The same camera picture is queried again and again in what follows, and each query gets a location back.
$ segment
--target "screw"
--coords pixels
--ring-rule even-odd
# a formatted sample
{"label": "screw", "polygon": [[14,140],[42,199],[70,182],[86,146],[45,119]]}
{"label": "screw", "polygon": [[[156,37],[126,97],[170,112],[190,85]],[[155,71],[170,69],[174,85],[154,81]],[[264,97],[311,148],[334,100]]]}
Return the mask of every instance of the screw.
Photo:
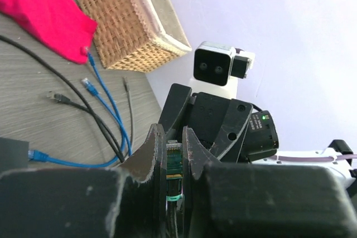
{"label": "screw", "polygon": [[238,111],[245,111],[245,106],[244,105],[240,105],[238,106]]}

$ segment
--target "teal tape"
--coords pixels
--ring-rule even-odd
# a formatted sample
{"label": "teal tape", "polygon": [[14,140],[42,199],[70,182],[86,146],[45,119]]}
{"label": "teal tape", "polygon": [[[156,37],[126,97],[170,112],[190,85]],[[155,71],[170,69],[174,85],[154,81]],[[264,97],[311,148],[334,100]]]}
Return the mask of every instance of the teal tape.
{"label": "teal tape", "polygon": [[176,202],[179,199],[182,198],[182,195],[176,195],[176,196],[166,196],[166,201],[167,202]]}

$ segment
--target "wicker basket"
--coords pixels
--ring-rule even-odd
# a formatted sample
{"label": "wicker basket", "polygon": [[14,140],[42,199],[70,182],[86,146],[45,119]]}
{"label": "wicker basket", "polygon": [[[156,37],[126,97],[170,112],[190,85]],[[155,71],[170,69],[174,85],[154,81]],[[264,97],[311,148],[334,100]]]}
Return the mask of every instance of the wicker basket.
{"label": "wicker basket", "polygon": [[170,0],[78,0],[105,68],[150,72],[191,51]]}

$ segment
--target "white wall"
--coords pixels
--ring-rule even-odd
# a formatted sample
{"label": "white wall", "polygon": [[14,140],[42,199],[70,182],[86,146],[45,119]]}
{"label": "white wall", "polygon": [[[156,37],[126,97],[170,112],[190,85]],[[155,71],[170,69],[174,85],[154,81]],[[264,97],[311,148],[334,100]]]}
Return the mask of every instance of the white wall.
{"label": "white wall", "polygon": [[[237,98],[272,113],[282,150],[333,139],[357,150],[357,0],[171,1],[192,48],[214,41],[256,53]],[[161,106],[192,66],[189,54],[148,74]]]}

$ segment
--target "pink fabric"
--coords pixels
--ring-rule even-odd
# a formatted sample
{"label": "pink fabric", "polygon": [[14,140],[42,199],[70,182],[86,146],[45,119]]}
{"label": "pink fabric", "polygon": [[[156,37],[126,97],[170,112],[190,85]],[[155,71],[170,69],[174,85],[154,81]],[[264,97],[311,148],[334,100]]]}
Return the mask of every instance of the pink fabric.
{"label": "pink fabric", "polygon": [[62,57],[86,63],[83,48],[90,47],[97,23],[74,0],[0,0],[0,12]]}

